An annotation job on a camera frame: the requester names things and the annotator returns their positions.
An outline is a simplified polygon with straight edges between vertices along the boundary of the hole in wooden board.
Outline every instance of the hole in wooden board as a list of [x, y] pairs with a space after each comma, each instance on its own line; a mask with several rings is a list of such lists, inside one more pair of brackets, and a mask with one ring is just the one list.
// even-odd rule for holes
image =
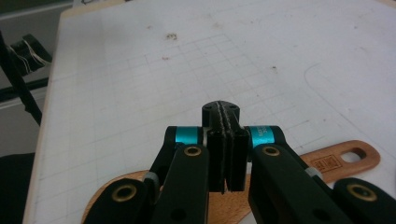
[[350, 151], [346, 151], [341, 155], [341, 158], [346, 162], [361, 161], [366, 157], [366, 153], [359, 147], [354, 147]]

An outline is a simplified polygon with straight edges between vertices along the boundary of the white tabletop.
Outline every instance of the white tabletop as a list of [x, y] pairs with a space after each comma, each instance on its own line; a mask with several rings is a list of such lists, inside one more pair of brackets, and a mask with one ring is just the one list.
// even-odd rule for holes
[[134, 0], [63, 18], [25, 223], [79, 223], [201, 106], [278, 125], [298, 154], [359, 139], [396, 197], [396, 11], [375, 0]]

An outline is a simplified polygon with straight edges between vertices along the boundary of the brass screw insert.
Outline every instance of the brass screw insert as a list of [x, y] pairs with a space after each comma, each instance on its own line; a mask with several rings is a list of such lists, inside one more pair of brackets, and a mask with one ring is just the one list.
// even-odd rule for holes
[[199, 156], [199, 155], [201, 155], [201, 153], [202, 153], [202, 150], [198, 147], [186, 147], [184, 149], [184, 154], [186, 154], [187, 156], [191, 156], [191, 157]]
[[111, 198], [117, 203], [131, 200], [136, 195], [137, 189], [133, 184], [125, 184], [116, 188], [111, 194]]
[[262, 152], [268, 156], [279, 156], [280, 151], [276, 147], [264, 147]]
[[346, 186], [346, 189], [356, 198], [366, 202], [374, 202], [377, 199], [374, 191], [360, 184], [349, 184]]

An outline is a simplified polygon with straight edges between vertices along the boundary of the wooden paddle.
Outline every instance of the wooden paddle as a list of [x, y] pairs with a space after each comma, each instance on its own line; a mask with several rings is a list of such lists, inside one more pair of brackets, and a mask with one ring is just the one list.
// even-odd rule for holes
[[[359, 161], [347, 162], [342, 156], [347, 153], [354, 153], [359, 156]], [[331, 147], [325, 147], [301, 156], [309, 166], [317, 168], [323, 174], [323, 180], [331, 183], [337, 179], [355, 175], [363, 171], [370, 170], [377, 166], [380, 161], [379, 153], [367, 143], [362, 141], [348, 141]], [[128, 175], [122, 175], [104, 184], [89, 201], [83, 218], [85, 220], [93, 203], [103, 192], [103, 190], [116, 180], [132, 178], [141, 180], [147, 171], [139, 171]], [[246, 190], [242, 192], [219, 192], [209, 193], [209, 224], [239, 223], [249, 212], [248, 189], [250, 186], [250, 175], [247, 175]]]

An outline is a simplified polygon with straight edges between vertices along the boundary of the blue band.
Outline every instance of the blue band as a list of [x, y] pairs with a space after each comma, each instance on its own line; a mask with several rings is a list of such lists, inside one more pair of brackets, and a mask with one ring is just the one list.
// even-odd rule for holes
[[269, 126], [248, 126], [251, 133], [253, 148], [260, 144], [274, 143], [274, 133]]
[[198, 144], [198, 128], [197, 127], [177, 127], [175, 142], [184, 145]]

